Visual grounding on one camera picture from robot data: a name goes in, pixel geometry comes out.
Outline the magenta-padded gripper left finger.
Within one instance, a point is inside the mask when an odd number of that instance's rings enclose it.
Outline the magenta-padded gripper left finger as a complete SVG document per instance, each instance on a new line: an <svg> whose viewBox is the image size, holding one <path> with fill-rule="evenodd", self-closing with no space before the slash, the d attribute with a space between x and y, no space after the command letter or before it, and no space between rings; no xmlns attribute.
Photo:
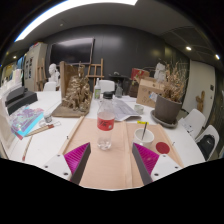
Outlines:
<svg viewBox="0 0 224 224"><path fill-rule="evenodd" d="M55 155L42 168L78 185L82 179L90 154L91 145L85 143L66 154Z"/></svg>

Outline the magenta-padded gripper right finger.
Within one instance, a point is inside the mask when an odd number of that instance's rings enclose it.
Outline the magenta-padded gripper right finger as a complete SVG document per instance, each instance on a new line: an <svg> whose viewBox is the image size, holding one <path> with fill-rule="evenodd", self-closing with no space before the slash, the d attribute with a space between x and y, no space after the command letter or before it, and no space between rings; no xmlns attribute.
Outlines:
<svg viewBox="0 0 224 224"><path fill-rule="evenodd" d="M182 169L182 167L167 154L158 155L137 143L133 144L132 153L144 185Z"/></svg>

